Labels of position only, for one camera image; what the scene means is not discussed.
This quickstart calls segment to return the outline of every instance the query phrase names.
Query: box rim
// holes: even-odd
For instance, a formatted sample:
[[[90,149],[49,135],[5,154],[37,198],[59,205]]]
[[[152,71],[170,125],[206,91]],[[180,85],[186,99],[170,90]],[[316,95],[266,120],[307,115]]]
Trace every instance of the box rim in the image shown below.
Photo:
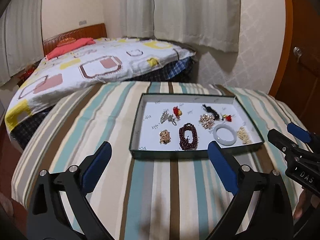
[[[236,101],[239,103],[239,105],[241,106],[242,110],[244,110],[244,112],[246,113],[246,115],[248,116],[249,120],[251,121],[251,123],[253,124],[256,132],[258,133],[260,139],[261,139],[261,142],[258,142],[258,143],[252,143],[252,144],[244,144],[244,145],[241,145],[241,146],[233,146],[233,147],[227,147],[227,149],[230,149],[230,148],[234,148],[234,147],[242,147],[242,146],[249,146],[250,145],[258,145],[258,144],[264,144],[265,143],[265,140],[262,136],[262,134],[260,133],[260,130],[258,129],[258,127],[256,126],[255,122],[253,121],[253,119],[251,118],[251,116],[249,115],[249,113],[247,112],[247,110],[244,108],[244,106],[241,104],[241,102],[239,101],[239,99],[237,98],[236,95],[233,95],[233,96],[226,96],[226,95],[205,95],[205,94],[183,94],[183,93],[174,93],[174,94],[169,94],[169,93],[142,93],[141,96],[140,96],[140,99],[139,99],[139,103],[138,103],[138,107],[137,107],[137,110],[136,110],[136,113],[135,113],[135,117],[134,117],[134,121],[133,121],[133,126],[132,126],[132,130],[131,130],[131,137],[130,137],[130,144],[129,144],[129,151],[137,151],[137,152],[166,152],[166,153],[174,153],[174,152],[186,152],[186,151],[180,151],[180,150],[177,150],[177,151],[156,151],[156,150],[134,150],[132,149],[132,139],[133,139],[133,131],[135,130],[135,126],[136,126],[136,120],[137,120],[137,112],[138,112],[138,109],[139,109],[139,106],[140,106],[140,103],[141,103],[141,100],[142,100],[142,97],[144,95],[170,95],[170,96],[174,96],[174,95],[186,95],[186,96],[206,96],[206,97],[224,97],[224,98],[235,98]]]

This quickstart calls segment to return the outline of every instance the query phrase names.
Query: gold brooch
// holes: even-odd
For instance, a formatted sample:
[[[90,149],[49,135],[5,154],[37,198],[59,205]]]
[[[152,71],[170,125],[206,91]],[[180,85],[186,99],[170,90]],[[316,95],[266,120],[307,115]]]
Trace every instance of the gold brooch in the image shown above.
[[[163,130],[160,132],[160,143],[167,144],[171,141],[170,132],[168,130]]]
[[[250,137],[247,134],[245,128],[242,127],[242,126],[237,131],[237,136],[242,140],[243,144],[251,144],[252,143],[252,141],[250,140]]]
[[[204,129],[211,129],[214,125],[214,117],[212,115],[203,114],[200,116],[199,123]]]

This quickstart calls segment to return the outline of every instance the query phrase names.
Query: wooden headboard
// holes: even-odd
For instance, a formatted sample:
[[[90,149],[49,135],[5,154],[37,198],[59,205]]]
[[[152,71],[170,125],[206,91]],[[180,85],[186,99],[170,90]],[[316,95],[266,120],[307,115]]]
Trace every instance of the wooden headboard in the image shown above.
[[[59,41],[62,41],[63,39],[69,38],[69,37],[75,38],[75,39],[89,38],[89,37],[98,39],[101,37],[107,37],[106,27],[104,23],[100,23],[96,25],[79,28],[66,33],[62,33],[52,38],[49,38],[42,42],[44,55],[49,54],[55,47],[57,47],[57,44],[59,43]]]

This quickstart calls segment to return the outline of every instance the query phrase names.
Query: hand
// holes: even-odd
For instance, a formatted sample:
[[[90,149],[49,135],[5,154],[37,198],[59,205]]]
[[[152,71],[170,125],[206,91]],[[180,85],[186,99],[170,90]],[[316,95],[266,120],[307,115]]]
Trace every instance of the hand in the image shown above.
[[[303,191],[300,194],[298,204],[297,204],[296,209],[295,209],[295,211],[293,213],[293,219],[299,219],[302,216],[302,213],[303,213],[302,208],[303,208],[304,203],[306,201],[307,189],[305,189],[304,187],[302,187],[302,188],[303,188]],[[312,195],[312,197],[311,197],[312,206],[314,208],[317,208],[319,203],[320,203],[320,199],[316,195]]]

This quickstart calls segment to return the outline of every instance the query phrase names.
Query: door lock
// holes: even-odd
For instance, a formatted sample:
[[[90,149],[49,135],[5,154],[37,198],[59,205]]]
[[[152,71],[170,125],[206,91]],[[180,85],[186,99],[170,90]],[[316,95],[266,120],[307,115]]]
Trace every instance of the door lock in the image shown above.
[[[298,47],[294,47],[293,54],[297,57],[297,63],[299,63],[300,57],[302,56],[302,50]]]

